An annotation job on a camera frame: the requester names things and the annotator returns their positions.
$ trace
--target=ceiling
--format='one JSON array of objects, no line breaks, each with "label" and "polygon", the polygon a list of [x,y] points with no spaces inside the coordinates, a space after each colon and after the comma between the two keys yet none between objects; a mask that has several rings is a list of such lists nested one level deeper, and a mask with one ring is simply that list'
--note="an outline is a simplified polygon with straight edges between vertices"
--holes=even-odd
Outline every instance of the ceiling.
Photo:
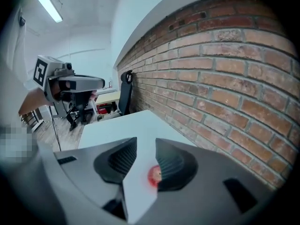
[{"label": "ceiling", "polygon": [[35,35],[72,27],[110,26],[118,0],[52,0],[63,17],[56,23],[38,0],[23,0],[22,10],[27,29]]}]

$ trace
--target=fluorescent light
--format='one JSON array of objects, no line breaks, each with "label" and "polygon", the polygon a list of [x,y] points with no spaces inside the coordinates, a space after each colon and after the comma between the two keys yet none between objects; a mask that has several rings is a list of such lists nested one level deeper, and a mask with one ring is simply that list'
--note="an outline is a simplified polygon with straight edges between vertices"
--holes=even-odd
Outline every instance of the fluorescent light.
[{"label": "fluorescent light", "polygon": [[62,21],[62,17],[52,4],[50,0],[39,0],[39,2],[42,4],[42,6],[46,9],[46,11],[49,13],[49,15],[54,19],[55,22],[59,23]]}]

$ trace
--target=brick wall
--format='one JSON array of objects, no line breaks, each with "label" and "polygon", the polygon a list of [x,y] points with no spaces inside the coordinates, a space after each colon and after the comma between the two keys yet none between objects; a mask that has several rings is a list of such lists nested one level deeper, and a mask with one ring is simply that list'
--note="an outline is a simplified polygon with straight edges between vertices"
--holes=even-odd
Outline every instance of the brick wall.
[{"label": "brick wall", "polygon": [[118,65],[135,73],[131,109],[150,109],[197,146],[271,188],[298,152],[297,54],[262,0],[202,0],[165,18]]}]

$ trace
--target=wooden floor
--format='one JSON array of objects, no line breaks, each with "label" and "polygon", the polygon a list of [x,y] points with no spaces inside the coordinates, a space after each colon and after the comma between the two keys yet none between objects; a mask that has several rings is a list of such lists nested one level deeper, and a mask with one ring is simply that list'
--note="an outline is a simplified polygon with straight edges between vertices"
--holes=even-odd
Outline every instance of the wooden floor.
[{"label": "wooden floor", "polygon": [[[94,116],[95,115],[87,114],[87,124],[91,124],[94,122]],[[81,134],[83,133],[84,125],[82,125],[80,121],[77,120],[77,127],[72,132],[70,132],[70,123],[67,119],[57,118],[54,119],[54,122],[56,124],[61,150],[63,151],[77,149]],[[38,141],[43,141],[49,144],[54,152],[60,150],[51,121],[43,123],[34,133],[36,134]]]}]

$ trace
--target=ceiling-mounted device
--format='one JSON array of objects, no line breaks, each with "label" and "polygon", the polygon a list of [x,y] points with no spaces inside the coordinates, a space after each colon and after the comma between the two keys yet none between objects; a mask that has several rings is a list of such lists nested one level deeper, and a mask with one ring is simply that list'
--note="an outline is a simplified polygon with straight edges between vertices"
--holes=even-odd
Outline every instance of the ceiling-mounted device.
[{"label": "ceiling-mounted device", "polygon": [[53,20],[57,23],[62,21],[62,17],[51,2],[51,0],[38,0],[42,6],[46,9],[49,15],[53,18]]}]

